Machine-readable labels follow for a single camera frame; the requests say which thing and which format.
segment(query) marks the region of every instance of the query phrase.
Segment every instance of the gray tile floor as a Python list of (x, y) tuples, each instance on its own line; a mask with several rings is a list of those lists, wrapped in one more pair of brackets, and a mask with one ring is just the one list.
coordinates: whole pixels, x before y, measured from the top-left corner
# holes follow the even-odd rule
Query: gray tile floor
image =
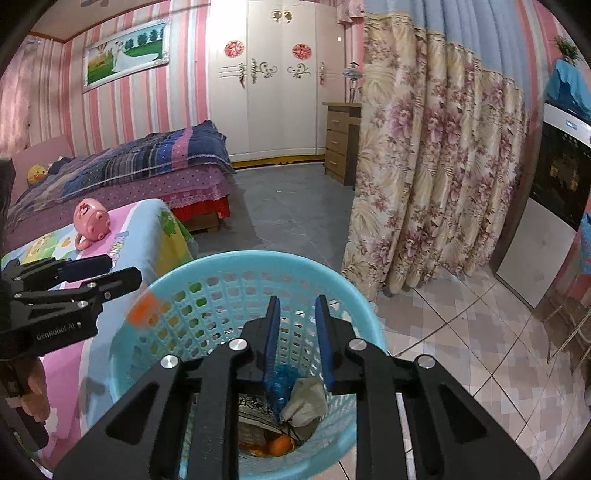
[(354, 192), (324, 175), (322, 163), (238, 170), (230, 179), (231, 217), (194, 236), (199, 256), (277, 250), (339, 270)]

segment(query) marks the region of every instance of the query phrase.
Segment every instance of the wardrobe door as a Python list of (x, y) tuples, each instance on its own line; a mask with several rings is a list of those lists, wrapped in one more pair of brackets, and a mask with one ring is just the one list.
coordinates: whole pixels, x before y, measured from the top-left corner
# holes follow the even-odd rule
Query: wardrobe door
[(326, 149), (326, 116), (328, 107), (322, 102), (345, 101), (345, 31), (337, 22), (336, 8), (316, 5), (317, 75), (317, 137), (316, 154)]
[(207, 18), (209, 113), (217, 129), (227, 137), (226, 148), (232, 161), (251, 157), (246, 108), (247, 11), (248, 0), (232, 0), (231, 8), (227, 0), (211, 0)]
[(253, 159), (285, 154), (282, 9), (281, 0), (250, 0), (248, 5), (248, 131)]
[(316, 7), (312, 2), (283, 0), (281, 101), (286, 155), (316, 154)]

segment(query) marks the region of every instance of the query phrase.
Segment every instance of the baseboard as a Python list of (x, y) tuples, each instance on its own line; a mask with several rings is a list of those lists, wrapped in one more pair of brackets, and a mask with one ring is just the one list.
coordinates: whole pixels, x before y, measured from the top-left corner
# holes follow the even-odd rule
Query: baseboard
[(287, 157), (257, 158), (256, 160), (238, 160), (232, 162), (235, 170), (248, 167), (265, 167), (270, 165), (286, 165), (292, 163), (323, 161), (324, 155), (292, 155)]

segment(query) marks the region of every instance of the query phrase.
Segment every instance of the metal screw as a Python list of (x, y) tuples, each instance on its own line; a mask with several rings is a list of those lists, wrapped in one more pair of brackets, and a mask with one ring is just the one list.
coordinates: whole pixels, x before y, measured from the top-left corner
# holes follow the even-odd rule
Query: metal screw
[(160, 361), (163, 368), (174, 368), (178, 365), (178, 357), (174, 355), (165, 355)]
[(362, 350), (365, 350), (367, 346), (368, 343), (365, 340), (362, 340), (361, 338), (354, 338), (349, 342), (349, 348), (351, 348), (351, 350), (355, 350), (356, 352), (361, 352)]
[(230, 342), (230, 348), (235, 352), (244, 350), (248, 346), (248, 342), (244, 338), (235, 338)]
[(417, 358), (418, 366), (429, 369), (435, 366), (435, 359), (431, 355), (421, 355)]

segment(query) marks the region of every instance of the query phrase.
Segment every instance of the human hand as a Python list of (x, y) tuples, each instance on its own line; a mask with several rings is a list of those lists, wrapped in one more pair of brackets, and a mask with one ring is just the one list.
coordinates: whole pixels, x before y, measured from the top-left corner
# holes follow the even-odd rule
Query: human hand
[(21, 397), (21, 407), (27, 415), (36, 421), (44, 422), (49, 418), (50, 408), (45, 369), (38, 358), (33, 362), (27, 382), (31, 391)]

